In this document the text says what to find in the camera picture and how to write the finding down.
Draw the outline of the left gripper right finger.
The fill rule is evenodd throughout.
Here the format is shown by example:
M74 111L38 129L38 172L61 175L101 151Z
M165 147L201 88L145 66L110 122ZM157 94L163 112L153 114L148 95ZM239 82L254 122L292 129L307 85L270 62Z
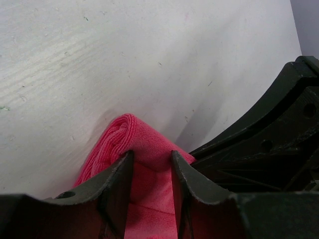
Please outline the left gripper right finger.
M171 153L177 236L180 239L316 239L319 194L233 193Z

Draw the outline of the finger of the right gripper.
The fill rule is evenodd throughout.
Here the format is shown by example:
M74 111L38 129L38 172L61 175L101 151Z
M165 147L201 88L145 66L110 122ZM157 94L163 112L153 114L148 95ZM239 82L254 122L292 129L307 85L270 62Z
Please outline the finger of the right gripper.
M246 114L191 154L193 168L233 192L318 190L318 59L285 64Z

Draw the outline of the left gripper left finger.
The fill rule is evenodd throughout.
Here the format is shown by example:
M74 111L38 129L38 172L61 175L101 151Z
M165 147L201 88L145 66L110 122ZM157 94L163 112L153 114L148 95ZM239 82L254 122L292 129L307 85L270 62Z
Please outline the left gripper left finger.
M56 198L0 197L2 239L122 239L133 178L134 154Z

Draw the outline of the pink towel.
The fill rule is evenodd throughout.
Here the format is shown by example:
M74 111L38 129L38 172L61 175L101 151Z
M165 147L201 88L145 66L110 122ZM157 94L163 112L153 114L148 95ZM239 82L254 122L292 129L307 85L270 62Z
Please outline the pink towel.
M171 152L178 151L188 163L195 158L133 114L124 114L109 124L74 185L102 172L129 150L134 153L134 171L125 238L177 238Z

